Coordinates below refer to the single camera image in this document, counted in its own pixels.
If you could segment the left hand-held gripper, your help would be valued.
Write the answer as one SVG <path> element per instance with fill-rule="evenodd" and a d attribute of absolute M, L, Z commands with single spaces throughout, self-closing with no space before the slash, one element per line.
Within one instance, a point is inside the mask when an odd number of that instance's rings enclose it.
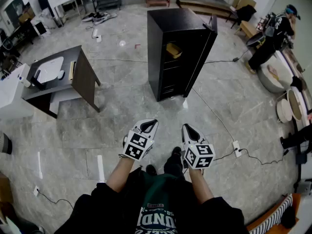
<path fill-rule="evenodd" d="M 127 139 L 123 148 L 122 154 L 134 160 L 142 160 L 143 156 L 151 149 L 154 144 L 154 138 L 159 126 L 159 122 L 156 119 L 143 119 L 139 120 L 134 129 L 137 128 L 144 134 L 136 133 L 132 130 L 129 131 Z"/>

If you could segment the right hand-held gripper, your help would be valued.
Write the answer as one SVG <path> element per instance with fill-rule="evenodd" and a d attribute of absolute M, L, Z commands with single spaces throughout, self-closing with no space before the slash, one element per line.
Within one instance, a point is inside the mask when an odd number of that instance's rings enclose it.
<path fill-rule="evenodd" d="M 192 169 L 205 169 L 210 167 L 215 159 L 215 150 L 204 134 L 190 124 L 183 124 L 182 142 L 184 147 L 183 159 Z"/>

